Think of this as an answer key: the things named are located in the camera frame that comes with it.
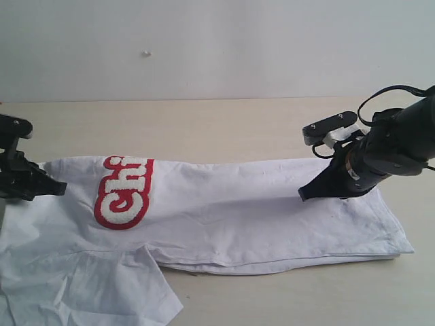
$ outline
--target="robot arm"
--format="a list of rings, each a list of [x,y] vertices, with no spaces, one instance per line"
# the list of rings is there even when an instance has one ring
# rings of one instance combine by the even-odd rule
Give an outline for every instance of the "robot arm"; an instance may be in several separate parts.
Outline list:
[[[390,90],[406,90],[424,99],[406,109],[376,112],[371,122],[360,117],[361,108],[370,99]],[[370,132],[359,129],[357,117],[371,127]],[[361,104],[358,115],[346,111],[310,124],[302,133],[317,157],[331,158],[325,170],[299,189],[302,200],[363,196],[392,175],[434,170],[428,160],[435,158],[435,86],[426,91],[401,85],[384,88]],[[320,145],[333,148],[334,153],[317,154],[315,148]]]
[[[47,176],[28,161],[16,147],[20,138],[30,139],[32,124],[24,119],[0,114],[0,198],[32,201],[36,196],[65,194],[67,184]]]

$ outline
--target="shirt sleeve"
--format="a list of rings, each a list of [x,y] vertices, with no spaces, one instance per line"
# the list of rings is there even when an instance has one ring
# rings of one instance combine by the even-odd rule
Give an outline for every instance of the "shirt sleeve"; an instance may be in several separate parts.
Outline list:
[[[2,261],[11,325],[163,326],[183,308],[145,247]]]

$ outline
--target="white fabric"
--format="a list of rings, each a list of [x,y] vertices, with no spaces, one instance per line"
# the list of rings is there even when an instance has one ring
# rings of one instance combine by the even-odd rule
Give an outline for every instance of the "white fabric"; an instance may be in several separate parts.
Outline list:
[[[157,264],[270,274],[412,253],[378,189],[300,200],[297,189],[326,164],[121,157],[42,164],[67,192],[7,205],[0,316],[10,325],[166,325],[181,304]]]

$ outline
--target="light wood surface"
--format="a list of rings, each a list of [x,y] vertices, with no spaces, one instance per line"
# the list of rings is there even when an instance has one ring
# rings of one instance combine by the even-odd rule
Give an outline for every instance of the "light wood surface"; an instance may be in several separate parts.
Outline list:
[[[363,98],[3,104],[34,125],[26,157],[124,154],[188,162],[311,157],[301,128]],[[416,98],[392,94],[374,109]],[[435,173],[381,184],[416,253],[392,261],[303,268],[268,276],[164,270],[184,305],[171,326],[435,325]]]

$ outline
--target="folded t-shirt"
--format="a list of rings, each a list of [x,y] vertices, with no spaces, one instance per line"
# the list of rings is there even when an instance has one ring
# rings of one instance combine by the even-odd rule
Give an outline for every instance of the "folded t-shirt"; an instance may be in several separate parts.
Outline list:
[[[157,264],[270,274],[412,253],[377,188],[302,202],[298,188],[327,163],[111,156],[41,164],[67,191],[7,204],[0,316],[3,305],[11,325],[166,325],[181,304]]]

